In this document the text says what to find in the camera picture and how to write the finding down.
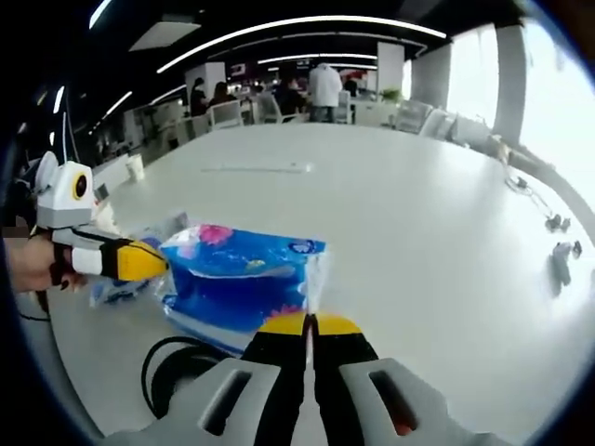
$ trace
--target black cable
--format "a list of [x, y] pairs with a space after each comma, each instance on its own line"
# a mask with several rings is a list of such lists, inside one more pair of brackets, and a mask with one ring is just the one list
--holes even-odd
[[50, 319], [49, 318], [35, 318], [34, 316], [24, 315], [20, 311], [19, 311], [19, 316], [21, 316], [26, 321], [50, 322]]
[[[151, 396], [147, 386], [149, 364], [157, 351], [169, 344], [189, 344], [165, 358], [155, 370], [151, 381]], [[231, 355], [209, 344], [188, 336], [172, 336], [162, 339], [151, 347], [142, 363], [140, 385], [147, 406], [157, 418], [163, 418], [169, 409], [169, 401], [176, 385], [184, 378], [195, 379]]]

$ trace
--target white table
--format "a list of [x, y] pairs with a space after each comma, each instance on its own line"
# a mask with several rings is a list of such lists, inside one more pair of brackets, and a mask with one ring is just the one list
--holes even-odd
[[[291, 163], [313, 169], [233, 170]], [[222, 130], [150, 165], [111, 203], [130, 230], [187, 210], [330, 242], [322, 307], [355, 320], [380, 356], [438, 388], [463, 426], [512, 442], [558, 409], [594, 344], [594, 250], [576, 219], [566, 237], [549, 234], [530, 200], [505, 186], [497, 162], [454, 145], [349, 125]], [[580, 240], [584, 254], [571, 286], [555, 296], [547, 257], [565, 239]], [[173, 333], [159, 309], [146, 299], [91, 310], [84, 295], [55, 295], [50, 305], [65, 367], [99, 429], [148, 425], [140, 366]]]

